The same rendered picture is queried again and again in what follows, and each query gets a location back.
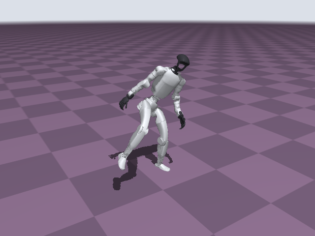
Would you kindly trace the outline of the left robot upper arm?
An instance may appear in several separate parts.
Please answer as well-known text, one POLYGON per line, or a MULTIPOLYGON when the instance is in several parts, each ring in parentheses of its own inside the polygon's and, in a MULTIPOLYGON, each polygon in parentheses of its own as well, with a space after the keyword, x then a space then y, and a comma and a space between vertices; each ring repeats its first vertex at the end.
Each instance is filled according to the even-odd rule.
POLYGON ((183 86, 185 85, 186 81, 185 79, 182 77, 181 82, 175 87, 173 95, 172 95, 172 99, 173 100, 179 100, 180 99, 180 95, 179 92, 182 90, 183 86))

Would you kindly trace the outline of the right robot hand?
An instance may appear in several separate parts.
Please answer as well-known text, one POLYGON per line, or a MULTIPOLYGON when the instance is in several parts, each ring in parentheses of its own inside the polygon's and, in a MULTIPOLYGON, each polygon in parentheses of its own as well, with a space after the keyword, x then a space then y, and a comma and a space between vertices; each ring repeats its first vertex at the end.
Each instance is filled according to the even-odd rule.
POLYGON ((128 101, 129 101, 129 99, 132 99, 133 97, 134 97, 134 94, 132 94, 131 96, 128 96, 128 94, 127 94, 127 96, 124 97, 124 98, 119 102, 120 108, 123 110, 124 105, 126 105, 126 108, 127 108, 127 103, 128 103, 128 101))

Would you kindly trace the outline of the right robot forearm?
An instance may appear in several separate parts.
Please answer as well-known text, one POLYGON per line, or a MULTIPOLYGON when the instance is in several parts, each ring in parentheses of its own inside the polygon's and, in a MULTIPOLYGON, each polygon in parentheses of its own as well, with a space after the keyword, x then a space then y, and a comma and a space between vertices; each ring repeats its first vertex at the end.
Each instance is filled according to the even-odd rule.
POLYGON ((137 94, 137 92, 139 92, 141 89, 143 89, 142 85, 144 85, 145 82, 146 82, 146 80, 139 82, 135 87, 133 87, 131 89, 131 91, 128 92, 128 96, 131 96, 132 94, 134 94, 134 96, 135 96, 135 94, 137 94))

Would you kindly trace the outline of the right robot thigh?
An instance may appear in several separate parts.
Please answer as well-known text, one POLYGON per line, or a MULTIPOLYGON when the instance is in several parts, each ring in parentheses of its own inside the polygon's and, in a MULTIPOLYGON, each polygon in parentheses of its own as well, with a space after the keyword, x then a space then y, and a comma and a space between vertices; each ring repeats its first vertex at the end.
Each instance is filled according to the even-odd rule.
POLYGON ((137 105, 137 108, 139 110, 141 125, 143 127, 141 132, 144 131, 146 135, 148 133, 148 126, 152 112, 151 105, 147 100, 143 100, 137 105))

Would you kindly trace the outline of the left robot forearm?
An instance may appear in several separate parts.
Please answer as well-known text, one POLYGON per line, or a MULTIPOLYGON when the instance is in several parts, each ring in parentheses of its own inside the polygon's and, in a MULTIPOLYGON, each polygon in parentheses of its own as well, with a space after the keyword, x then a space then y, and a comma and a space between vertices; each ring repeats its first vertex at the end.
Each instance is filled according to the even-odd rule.
POLYGON ((179 116, 180 115, 179 111, 181 111, 181 109, 180 109, 180 100, 174 101, 173 104, 174 104, 174 111, 175 111, 176 115, 179 116))

